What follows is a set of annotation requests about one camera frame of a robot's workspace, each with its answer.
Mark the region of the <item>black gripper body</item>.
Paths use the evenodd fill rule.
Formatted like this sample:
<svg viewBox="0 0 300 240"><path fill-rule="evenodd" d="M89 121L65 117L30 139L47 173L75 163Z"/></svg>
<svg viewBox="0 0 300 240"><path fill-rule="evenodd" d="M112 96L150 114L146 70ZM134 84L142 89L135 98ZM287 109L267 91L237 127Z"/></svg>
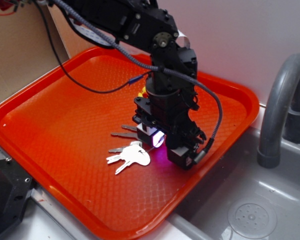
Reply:
<svg viewBox="0 0 300 240"><path fill-rule="evenodd" d="M136 110L132 120L165 133L169 150L186 147L191 155L197 155L207 137L189 117L190 110L199 109L194 85L158 90L153 82L147 82L145 90L147 98L134 99Z"/></svg>

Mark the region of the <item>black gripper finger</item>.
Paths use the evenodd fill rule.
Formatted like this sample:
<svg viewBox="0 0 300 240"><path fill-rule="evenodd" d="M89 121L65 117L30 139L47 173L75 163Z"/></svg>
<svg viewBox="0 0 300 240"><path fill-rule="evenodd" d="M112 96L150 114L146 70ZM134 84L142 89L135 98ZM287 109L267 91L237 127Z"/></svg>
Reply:
<svg viewBox="0 0 300 240"><path fill-rule="evenodd" d="M194 165L194 153L183 146L176 149L167 149L167 159L183 170L189 170Z"/></svg>

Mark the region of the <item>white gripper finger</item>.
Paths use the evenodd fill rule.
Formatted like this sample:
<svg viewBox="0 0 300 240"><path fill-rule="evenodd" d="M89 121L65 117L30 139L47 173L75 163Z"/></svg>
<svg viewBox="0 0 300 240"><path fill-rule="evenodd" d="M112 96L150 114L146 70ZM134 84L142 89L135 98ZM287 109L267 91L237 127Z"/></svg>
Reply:
<svg viewBox="0 0 300 240"><path fill-rule="evenodd" d="M137 125L136 133L139 140L154 148L159 148L165 140L165 134L162 131L143 123Z"/></svg>

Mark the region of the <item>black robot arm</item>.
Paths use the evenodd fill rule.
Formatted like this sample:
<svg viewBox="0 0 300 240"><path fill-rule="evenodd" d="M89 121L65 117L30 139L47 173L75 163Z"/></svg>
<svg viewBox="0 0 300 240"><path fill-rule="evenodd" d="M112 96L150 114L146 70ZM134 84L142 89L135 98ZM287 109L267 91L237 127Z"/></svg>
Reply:
<svg viewBox="0 0 300 240"><path fill-rule="evenodd" d="M146 96L134 99L137 136L154 147L154 138L163 133L168 160L190 169L206 135L189 117L191 110L199 109L197 57L188 46L177 44L173 17L155 0L50 0L48 4L60 9L74 32L89 28L100 47L126 54L123 42L149 53Z"/></svg>

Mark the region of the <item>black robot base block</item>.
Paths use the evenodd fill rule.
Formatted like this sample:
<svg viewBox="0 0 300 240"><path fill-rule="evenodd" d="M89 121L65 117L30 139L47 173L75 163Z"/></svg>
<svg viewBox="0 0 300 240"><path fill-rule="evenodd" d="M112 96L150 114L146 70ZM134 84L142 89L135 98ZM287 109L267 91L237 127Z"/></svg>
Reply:
<svg viewBox="0 0 300 240"><path fill-rule="evenodd" d="M0 160L0 239L24 218L33 178L14 159Z"/></svg>

